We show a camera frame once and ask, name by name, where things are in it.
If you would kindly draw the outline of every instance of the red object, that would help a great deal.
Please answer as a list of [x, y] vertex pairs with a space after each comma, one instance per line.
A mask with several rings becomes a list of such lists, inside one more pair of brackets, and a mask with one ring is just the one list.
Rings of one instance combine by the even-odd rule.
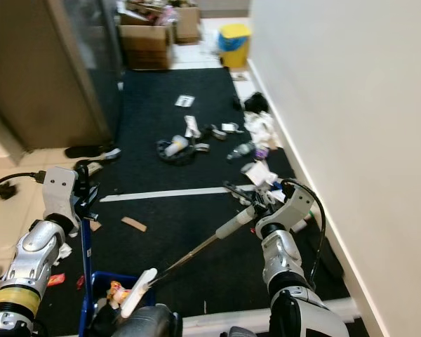
[[76, 289], [81, 290], [84, 284], [84, 275], [81, 275], [78, 281], [76, 281]]
[[58, 275], [51, 275], [50, 279], [48, 279], [47, 286], [55, 286], [57, 284], [61, 284], [65, 281], [65, 274], [58, 274]]

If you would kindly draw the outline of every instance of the cardboard box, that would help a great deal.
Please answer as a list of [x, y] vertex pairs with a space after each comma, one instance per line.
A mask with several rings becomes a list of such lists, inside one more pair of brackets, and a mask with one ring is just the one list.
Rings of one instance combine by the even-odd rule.
[[173, 60], [171, 26], [119, 26], [128, 66], [133, 69], [169, 69]]
[[179, 15], [176, 25], [176, 41], [197, 42], [200, 35], [200, 14], [198, 7], [175, 8]]

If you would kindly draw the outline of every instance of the yellow container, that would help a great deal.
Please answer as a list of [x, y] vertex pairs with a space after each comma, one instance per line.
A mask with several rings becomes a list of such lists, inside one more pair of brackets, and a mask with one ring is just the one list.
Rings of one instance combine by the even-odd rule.
[[251, 31], [241, 23], [225, 25], [220, 28], [218, 46], [225, 67], [240, 68], [245, 66], [250, 36]]

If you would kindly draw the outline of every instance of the clear plastic bottle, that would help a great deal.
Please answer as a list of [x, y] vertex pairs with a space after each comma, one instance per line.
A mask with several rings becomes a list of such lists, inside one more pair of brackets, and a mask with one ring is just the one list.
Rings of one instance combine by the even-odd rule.
[[248, 142], [245, 144], [240, 144], [238, 147], [232, 150], [226, 157], [227, 160], [237, 159], [247, 154], [250, 154], [255, 149], [255, 145], [253, 142]]

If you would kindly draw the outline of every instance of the refrigerator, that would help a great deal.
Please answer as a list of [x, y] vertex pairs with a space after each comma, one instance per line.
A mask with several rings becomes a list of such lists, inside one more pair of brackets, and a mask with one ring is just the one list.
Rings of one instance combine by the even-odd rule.
[[115, 13], [111, 0], [0, 0], [0, 118], [26, 150], [115, 139]]

